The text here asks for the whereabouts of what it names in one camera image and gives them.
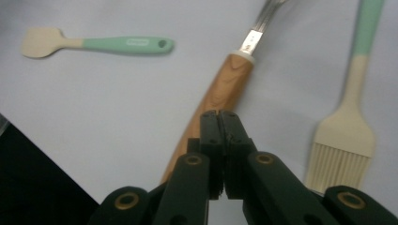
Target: wooden handle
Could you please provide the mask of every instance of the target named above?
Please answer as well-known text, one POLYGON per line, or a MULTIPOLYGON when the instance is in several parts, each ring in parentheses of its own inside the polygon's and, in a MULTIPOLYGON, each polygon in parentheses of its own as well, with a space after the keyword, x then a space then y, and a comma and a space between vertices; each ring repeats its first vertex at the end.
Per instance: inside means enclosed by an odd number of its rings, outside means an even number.
POLYGON ((185 129, 161 179, 162 183, 169 178, 178 157, 187 152, 188 139, 200 137, 200 115, 210 110, 233 110, 252 69, 253 58, 250 55, 228 55, 185 129))

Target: utensil with wooden handle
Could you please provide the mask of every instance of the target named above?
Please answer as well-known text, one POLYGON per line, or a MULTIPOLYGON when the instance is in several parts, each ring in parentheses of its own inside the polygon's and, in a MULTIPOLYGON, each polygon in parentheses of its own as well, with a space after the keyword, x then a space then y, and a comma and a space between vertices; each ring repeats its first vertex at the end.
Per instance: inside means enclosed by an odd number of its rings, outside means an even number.
POLYGON ((253 69, 252 53, 266 31, 273 14, 285 1, 268 0, 240 49, 227 56, 185 129, 161 179, 162 183, 168 179, 173 171, 178 157, 187 152, 188 139, 199 138, 200 115, 210 110, 232 111, 234 109, 253 69))
POLYGON ((58 28, 32 27, 26 32, 21 52, 26 57, 41 58, 59 49, 86 49, 108 53, 168 53, 174 42, 164 37, 65 38, 58 28))

